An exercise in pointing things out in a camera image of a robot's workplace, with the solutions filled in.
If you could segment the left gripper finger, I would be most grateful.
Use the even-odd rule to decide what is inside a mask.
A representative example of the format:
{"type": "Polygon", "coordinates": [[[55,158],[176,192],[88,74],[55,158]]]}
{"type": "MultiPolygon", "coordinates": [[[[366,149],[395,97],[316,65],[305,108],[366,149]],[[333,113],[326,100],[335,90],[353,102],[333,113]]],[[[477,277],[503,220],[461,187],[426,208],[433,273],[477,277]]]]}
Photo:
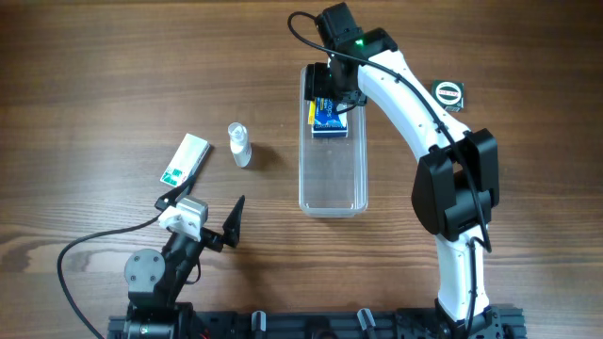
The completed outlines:
{"type": "Polygon", "coordinates": [[[155,209],[166,210],[169,206],[176,206],[180,200],[190,193],[195,183],[196,177],[189,177],[178,187],[160,196],[155,202],[155,209]]]}
{"type": "Polygon", "coordinates": [[[236,248],[240,240],[242,212],[245,203],[245,196],[241,195],[222,225],[222,243],[231,248],[236,248]]]}

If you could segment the blue yellow VapoDrops box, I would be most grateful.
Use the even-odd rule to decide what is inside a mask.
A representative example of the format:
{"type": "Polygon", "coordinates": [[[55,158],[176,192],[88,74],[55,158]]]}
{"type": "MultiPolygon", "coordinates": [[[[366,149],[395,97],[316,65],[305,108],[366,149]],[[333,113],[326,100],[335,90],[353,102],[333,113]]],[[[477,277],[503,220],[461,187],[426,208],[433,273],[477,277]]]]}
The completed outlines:
{"type": "Polygon", "coordinates": [[[314,124],[340,124],[348,127],[347,113],[338,111],[339,103],[331,99],[316,98],[310,102],[308,109],[308,123],[314,124]]]}

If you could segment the white green medicine box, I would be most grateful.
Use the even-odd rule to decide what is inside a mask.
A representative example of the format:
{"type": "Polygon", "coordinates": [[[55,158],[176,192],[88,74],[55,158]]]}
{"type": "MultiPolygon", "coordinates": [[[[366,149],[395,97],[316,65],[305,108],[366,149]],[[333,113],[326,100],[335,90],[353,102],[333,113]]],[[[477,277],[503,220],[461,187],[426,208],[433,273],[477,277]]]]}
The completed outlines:
{"type": "Polygon", "coordinates": [[[180,186],[201,166],[210,149],[205,139],[186,134],[159,181],[172,187],[180,186]]]}

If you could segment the small dark green box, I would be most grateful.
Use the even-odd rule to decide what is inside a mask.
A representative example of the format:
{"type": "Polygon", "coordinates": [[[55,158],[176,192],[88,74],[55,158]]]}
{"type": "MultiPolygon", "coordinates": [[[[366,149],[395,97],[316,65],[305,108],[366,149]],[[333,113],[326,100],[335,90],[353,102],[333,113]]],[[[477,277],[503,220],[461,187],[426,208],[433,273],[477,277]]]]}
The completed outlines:
{"type": "Polygon", "coordinates": [[[464,84],[449,80],[432,82],[432,97],[448,112],[460,112],[464,108],[464,84]]]}

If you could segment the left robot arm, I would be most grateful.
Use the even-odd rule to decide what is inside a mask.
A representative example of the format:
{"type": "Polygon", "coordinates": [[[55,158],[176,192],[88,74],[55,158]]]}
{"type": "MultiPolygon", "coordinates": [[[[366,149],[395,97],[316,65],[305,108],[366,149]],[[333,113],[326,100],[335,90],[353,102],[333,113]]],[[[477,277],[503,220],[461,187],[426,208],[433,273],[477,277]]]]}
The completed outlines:
{"type": "Polygon", "coordinates": [[[110,320],[110,338],[208,338],[210,332],[190,302],[177,300],[193,269],[200,269],[203,250],[220,252],[235,248],[245,197],[240,196],[217,233],[204,227],[208,205],[190,195],[196,179],[160,196],[155,208],[160,211],[160,226],[171,233],[162,250],[138,250],[127,260],[124,277],[129,304],[122,324],[110,320]]]}

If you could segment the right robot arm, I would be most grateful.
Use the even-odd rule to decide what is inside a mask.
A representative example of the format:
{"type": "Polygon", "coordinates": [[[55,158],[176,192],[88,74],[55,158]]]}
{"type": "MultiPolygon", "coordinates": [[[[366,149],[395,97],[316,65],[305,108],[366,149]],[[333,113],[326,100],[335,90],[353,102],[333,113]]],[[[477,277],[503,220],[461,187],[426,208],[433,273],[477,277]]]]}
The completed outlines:
{"type": "Polygon", "coordinates": [[[493,315],[484,291],[483,255],[491,251],[488,224],[499,202],[497,141],[451,117],[414,76],[382,28],[363,30],[339,3],[313,16],[329,58],[312,67],[307,98],[329,98],[352,110],[373,101],[410,147],[416,162],[412,206],[433,235],[440,287],[438,335],[470,338],[493,315]]]}

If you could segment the clear plastic container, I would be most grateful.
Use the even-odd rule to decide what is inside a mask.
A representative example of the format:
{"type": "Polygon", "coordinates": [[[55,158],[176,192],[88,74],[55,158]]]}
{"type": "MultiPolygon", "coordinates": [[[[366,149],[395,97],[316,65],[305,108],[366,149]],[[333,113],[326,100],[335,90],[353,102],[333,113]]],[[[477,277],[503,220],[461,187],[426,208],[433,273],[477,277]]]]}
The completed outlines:
{"type": "Polygon", "coordinates": [[[352,218],[367,209],[367,119],[365,109],[348,113],[345,137],[313,137],[312,104],[300,76],[299,205],[312,218],[352,218]]]}

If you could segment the white spray bottle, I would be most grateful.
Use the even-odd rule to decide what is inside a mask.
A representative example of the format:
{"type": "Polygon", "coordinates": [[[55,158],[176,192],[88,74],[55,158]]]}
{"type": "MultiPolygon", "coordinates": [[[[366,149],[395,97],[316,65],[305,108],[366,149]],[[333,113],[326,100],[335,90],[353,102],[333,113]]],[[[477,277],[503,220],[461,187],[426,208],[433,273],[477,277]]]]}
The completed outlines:
{"type": "Polygon", "coordinates": [[[230,150],[236,164],[240,168],[247,167],[252,158],[252,146],[247,128],[239,122],[233,122],[228,126],[228,135],[230,150]]]}

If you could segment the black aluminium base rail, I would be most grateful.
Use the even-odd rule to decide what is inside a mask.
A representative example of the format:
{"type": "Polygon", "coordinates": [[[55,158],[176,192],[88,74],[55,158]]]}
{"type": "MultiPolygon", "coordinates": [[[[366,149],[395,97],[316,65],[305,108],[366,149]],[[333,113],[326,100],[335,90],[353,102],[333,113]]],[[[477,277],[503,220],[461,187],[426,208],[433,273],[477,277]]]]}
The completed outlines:
{"type": "Polygon", "coordinates": [[[433,309],[344,313],[199,312],[189,323],[111,317],[109,338],[451,338],[433,309]]]}

